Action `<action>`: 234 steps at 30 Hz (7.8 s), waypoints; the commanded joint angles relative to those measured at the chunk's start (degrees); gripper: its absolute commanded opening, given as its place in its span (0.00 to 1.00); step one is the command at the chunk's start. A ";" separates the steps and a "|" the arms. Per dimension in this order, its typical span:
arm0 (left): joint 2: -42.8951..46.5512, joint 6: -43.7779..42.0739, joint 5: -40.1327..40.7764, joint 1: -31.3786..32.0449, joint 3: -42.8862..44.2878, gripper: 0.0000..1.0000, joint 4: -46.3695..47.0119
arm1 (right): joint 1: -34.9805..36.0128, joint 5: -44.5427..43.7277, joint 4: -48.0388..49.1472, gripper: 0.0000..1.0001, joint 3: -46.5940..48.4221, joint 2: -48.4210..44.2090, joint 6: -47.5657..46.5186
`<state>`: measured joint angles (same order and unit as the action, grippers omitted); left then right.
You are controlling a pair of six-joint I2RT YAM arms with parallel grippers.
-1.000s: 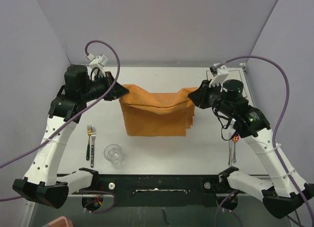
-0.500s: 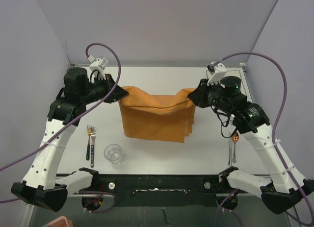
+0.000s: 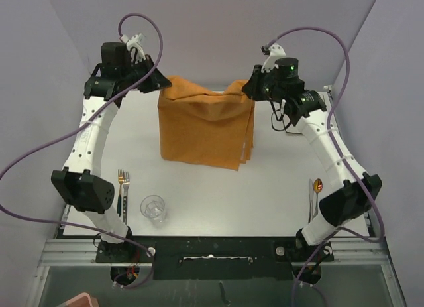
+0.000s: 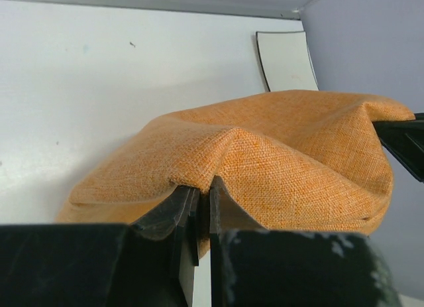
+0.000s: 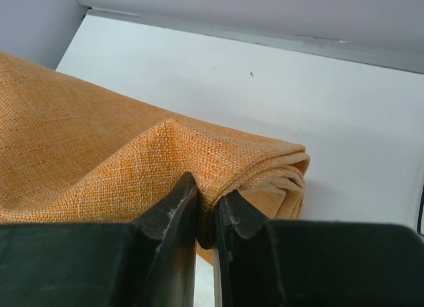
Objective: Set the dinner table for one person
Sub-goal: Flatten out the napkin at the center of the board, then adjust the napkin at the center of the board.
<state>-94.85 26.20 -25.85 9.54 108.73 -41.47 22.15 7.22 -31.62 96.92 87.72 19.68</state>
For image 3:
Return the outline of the orange cloth napkin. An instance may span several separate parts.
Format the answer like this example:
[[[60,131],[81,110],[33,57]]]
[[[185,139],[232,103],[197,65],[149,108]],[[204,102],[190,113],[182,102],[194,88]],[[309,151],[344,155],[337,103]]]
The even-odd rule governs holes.
[[[160,154],[164,160],[238,170],[254,146],[255,102],[246,80],[214,92],[180,76],[158,98]]]

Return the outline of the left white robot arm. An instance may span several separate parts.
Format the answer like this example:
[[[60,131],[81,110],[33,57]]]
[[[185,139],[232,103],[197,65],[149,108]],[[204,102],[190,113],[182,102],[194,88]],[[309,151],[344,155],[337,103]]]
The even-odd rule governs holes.
[[[85,128],[76,135],[63,168],[51,175],[65,203],[91,220],[102,240],[112,244],[111,253],[120,261],[128,261],[134,255],[134,243],[125,239],[129,229],[113,207],[114,185],[101,178],[103,150],[122,102],[115,96],[134,88],[149,93],[170,85],[141,46],[103,44],[101,62],[84,85],[80,123]]]

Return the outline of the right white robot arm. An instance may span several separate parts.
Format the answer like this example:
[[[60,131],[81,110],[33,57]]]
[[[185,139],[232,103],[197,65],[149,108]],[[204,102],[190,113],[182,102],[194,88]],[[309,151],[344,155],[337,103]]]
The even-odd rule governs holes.
[[[371,210],[382,181],[370,175],[349,152],[339,131],[329,120],[329,110],[314,90],[298,76],[296,58],[279,58],[272,69],[257,64],[242,87],[253,101],[279,103],[290,124],[315,151],[330,180],[332,192],[319,202],[319,213],[298,234],[295,254],[304,260],[316,255],[324,239],[347,222]]]

